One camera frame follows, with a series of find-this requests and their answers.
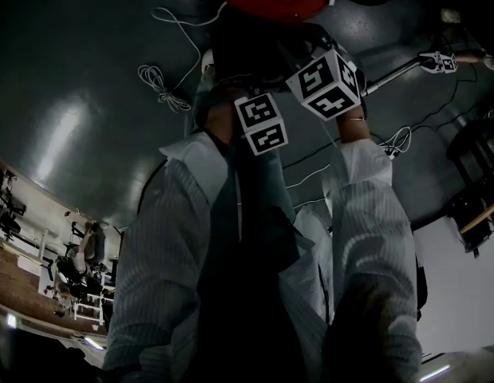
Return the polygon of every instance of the white cable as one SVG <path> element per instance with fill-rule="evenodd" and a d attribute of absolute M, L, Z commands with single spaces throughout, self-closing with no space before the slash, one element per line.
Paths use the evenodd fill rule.
<path fill-rule="evenodd" d="M 402 143 L 401 147 L 400 148 L 397 148 L 399 150 L 400 153 L 407 153 L 407 151 L 409 150 L 409 147 L 411 146 L 412 144 L 412 131 L 410 130 L 408 133 L 407 133 L 407 137 L 408 137 L 408 146 L 406 147 L 405 150 L 402 149 L 402 147 L 405 145 L 406 143 L 406 139 L 405 141 Z"/>
<path fill-rule="evenodd" d="M 151 15 L 156 19 L 156 20 L 160 20 L 161 22 L 171 22 L 171 23 L 176 23 L 178 24 L 180 27 L 181 25 L 185 25 L 185 26 L 191 26 L 191 27 L 202 27 L 202 26 L 207 26 L 208 24 L 212 24 L 213 22 L 215 22 L 216 20 L 218 20 L 218 17 L 220 17 L 220 13 L 222 13 L 222 10 L 223 8 L 227 5 L 227 2 L 223 2 L 222 3 L 222 6 L 219 7 L 218 11 L 216 12 L 216 16 L 214 18 L 212 18 L 211 20 L 207 20 L 206 22 L 200 22 L 200 23 L 193 23 L 193 22 L 182 22 L 180 20 L 178 20 L 176 18 L 176 16 L 174 16 L 174 14 L 172 14 L 169 10 L 167 10 L 165 7 L 155 7 L 154 9 L 151 10 Z M 158 17 L 156 15 L 156 11 L 157 10 L 163 10 L 165 11 L 166 13 L 170 14 L 170 16 L 173 18 L 173 20 L 169 20 L 168 18 L 162 18 L 162 17 Z"/>
<path fill-rule="evenodd" d="M 319 120 L 321 122 L 321 126 L 323 127 L 323 129 L 325 129 L 325 133 L 326 135 L 328 136 L 328 138 L 332 141 L 332 143 L 334 144 L 335 148 L 337 147 L 337 145 L 335 144 L 335 140 L 334 138 L 330 135 L 330 133 L 328 132 L 328 129 L 326 128 L 326 125 L 325 125 L 325 122 L 323 122 L 322 119 Z"/>
<path fill-rule="evenodd" d="M 309 201 L 306 201 L 305 203 L 299 204 L 298 206 L 294 206 L 293 208 L 297 209 L 298 207 L 305 206 L 306 204 L 319 203 L 320 201 L 323 201 L 323 200 L 325 200 L 324 197 L 322 199 L 318 199 L 318 200 L 309 200 Z"/>
<path fill-rule="evenodd" d="M 406 129 L 408 130 L 408 132 L 403 137 L 402 144 L 397 145 L 397 142 L 399 141 L 399 136 Z M 403 149 L 407 141 L 408 141 L 408 146 L 406 146 L 406 148 Z M 379 146 L 384 148 L 385 150 L 391 151 L 392 153 L 395 151 L 399 153 L 407 153 L 411 144 L 412 144 L 412 129 L 409 126 L 404 126 L 403 128 L 399 129 L 397 132 L 395 132 L 390 139 L 379 144 Z"/>
<path fill-rule="evenodd" d="M 144 64 L 138 67 L 137 72 L 140 79 L 158 93 L 158 102 L 161 104 L 167 102 L 168 107 L 174 113 L 179 113 L 178 111 L 187 112 L 192 108 L 188 102 L 173 95 L 173 90 L 171 92 L 167 90 L 164 75 L 157 66 Z"/>
<path fill-rule="evenodd" d="M 197 47 L 195 42 L 193 42 L 193 40 L 190 38 L 188 33 L 184 30 L 183 25 L 192 26 L 192 27 L 201 27 L 201 26 L 207 26 L 208 24 L 212 24 L 218 19 L 218 17 L 220 17 L 220 13 L 222 12 L 223 8 L 226 5 L 227 3 L 224 2 L 222 6 L 220 6 L 214 18 L 198 24 L 179 21 L 176 18 L 176 16 L 169 9 L 166 9 L 165 7 L 155 7 L 151 11 L 152 17 L 155 18 L 156 20 L 159 20 L 161 22 L 169 22 L 169 23 L 177 24 L 181 29 L 181 31 L 183 32 L 184 36 L 190 41 L 190 44 L 192 44 L 192 47 L 197 52 L 196 63 L 188 70 L 187 73 L 184 74 L 184 76 L 180 79 L 180 81 L 176 84 L 176 86 L 172 88 L 170 91 L 165 86 L 164 75 L 162 74 L 161 70 L 158 67 L 154 65 L 141 65 L 138 69 L 138 76 L 140 77 L 140 79 L 158 93 L 158 102 L 160 103 L 167 102 L 168 107 L 174 113 L 179 113 L 178 111 L 187 112 L 192 108 L 188 102 L 183 101 L 182 99 L 176 97 L 172 93 L 180 87 L 180 85 L 188 77 L 188 75 L 190 75 L 192 71 L 197 67 L 197 65 L 200 64 L 200 60 L 202 59 L 202 54 L 200 53 L 199 48 Z M 163 10 L 170 17 L 172 17 L 172 20 L 168 18 L 159 17 L 156 14 L 156 12 L 160 10 Z"/>
<path fill-rule="evenodd" d="M 330 164 L 327 164 L 324 168 L 321 168 L 319 170 L 316 170 L 315 172 L 312 172 L 311 174 L 309 174 L 305 179 L 303 179 L 301 182 L 299 183 L 296 183 L 296 184 L 292 184 L 291 186 L 287 186 L 286 188 L 296 188 L 297 186 L 299 186 L 300 184 L 302 184 L 305 180 L 309 179 L 310 177 L 312 177 L 313 175 L 315 175 L 316 173 L 319 173 L 319 172 L 322 172 L 323 170 L 326 170 L 328 167 L 330 166 Z"/>

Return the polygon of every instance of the person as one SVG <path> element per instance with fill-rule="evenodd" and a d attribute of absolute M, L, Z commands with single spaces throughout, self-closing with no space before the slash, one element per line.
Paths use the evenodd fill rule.
<path fill-rule="evenodd" d="M 480 49 L 466 49 L 455 53 L 456 61 L 465 64 L 484 64 L 494 72 L 494 58 Z"/>
<path fill-rule="evenodd" d="M 104 369 L 124 381 L 412 381 L 413 236 L 362 108 L 337 118 L 332 239 L 295 214 L 279 154 L 253 155 L 232 103 L 248 93 L 229 82 L 201 86 L 201 128 L 162 149 L 159 194 L 121 248 Z"/>
<path fill-rule="evenodd" d="M 68 251 L 78 274 L 85 275 L 88 267 L 97 265 L 105 256 L 105 233 L 98 223 L 85 222 L 85 235 L 80 244 Z"/>

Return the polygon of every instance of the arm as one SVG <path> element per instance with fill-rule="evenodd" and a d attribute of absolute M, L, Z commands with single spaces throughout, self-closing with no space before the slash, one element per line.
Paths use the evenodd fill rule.
<path fill-rule="evenodd" d="M 466 64 L 482 63 L 494 72 L 494 58 L 480 50 L 465 50 L 456 53 L 456 61 Z"/>
<path fill-rule="evenodd" d="M 225 112 L 222 105 L 210 110 L 207 128 L 227 140 L 223 127 L 215 126 L 211 117 L 215 111 Z M 174 338 L 178 330 L 185 331 L 184 344 L 192 344 L 210 210 L 227 177 L 227 164 L 205 132 L 163 153 L 170 160 L 160 196 L 128 229 L 117 268 L 104 368 L 119 377 L 155 369 L 158 379 L 171 380 L 180 346 Z"/>
<path fill-rule="evenodd" d="M 358 108 L 343 117 L 361 115 Z M 338 128 L 343 146 L 331 162 L 336 314 L 329 342 L 339 346 L 336 359 L 363 361 L 363 370 L 352 365 L 359 373 L 386 365 L 397 381 L 410 381 L 421 347 L 409 221 L 391 187 L 392 164 L 369 139 L 366 122 L 339 117 Z"/>
<path fill-rule="evenodd" d="M 85 252 L 85 247 L 87 247 L 87 243 L 89 242 L 93 234 L 94 231 L 91 228 L 87 230 L 87 232 L 84 235 L 84 238 L 81 239 L 80 245 L 78 246 L 78 253 L 83 254 Z"/>

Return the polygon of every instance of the black chair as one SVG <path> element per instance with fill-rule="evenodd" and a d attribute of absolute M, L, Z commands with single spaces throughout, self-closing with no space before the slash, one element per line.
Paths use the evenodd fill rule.
<path fill-rule="evenodd" d="M 494 226 L 494 151 L 490 147 L 493 138 L 494 122 L 475 120 L 459 131 L 447 149 L 447 157 L 466 184 L 449 204 L 449 216 L 460 228 L 466 251 L 477 249 L 488 239 L 492 232 L 489 220 Z M 467 156 L 473 156 L 480 179 L 472 178 L 474 167 L 464 163 Z"/>

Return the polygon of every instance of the white panel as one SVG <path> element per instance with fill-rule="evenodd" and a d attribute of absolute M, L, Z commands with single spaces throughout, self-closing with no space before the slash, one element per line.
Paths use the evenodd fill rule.
<path fill-rule="evenodd" d="M 22 228 L 20 234 L 39 244 L 45 229 L 48 228 L 46 248 L 56 251 L 59 255 L 65 254 L 63 243 L 71 240 L 71 222 L 76 221 L 78 228 L 84 229 L 84 223 L 87 221 L 85 217 L 76 213 L 71 213 L 69 217 L 65 217 L 64 214 L 70 210 L 69 208 L 52 199 L 37 185 L 22 177 L 18 177 L 14 182 L 13 196 L 27 206 L 25 215 L 17 215 L 16 218 Z M 104 233 L 106 237 L 104 264 L 111 269 L 109 259 L 119 254 L 121 237 L 112 226 L 106 227 Z M 79 243 L 80 239 L 73 237 L 73 241 Z M 37 248 L 20 240 L 14 239 L 12 244 L 27 253 L 38 255 L 39 250 Z"/>
<path fill-rule="evenodd" d="M 18 257 L 18 267 L 22 270 L 30 272 L 31 274 L 37 275 L 38 277 L 41 275 L 41 267 L 37 263 L 33 263 L 22 255 Z"/>
<path fill-rule="evenodd" d="M 465 254 L 448 218 L 415 232 L 417 256 L 428 282 L 428 301 L 417 323 L 424 353 L 494 344 L 494 234 L 478 259 Z"/>

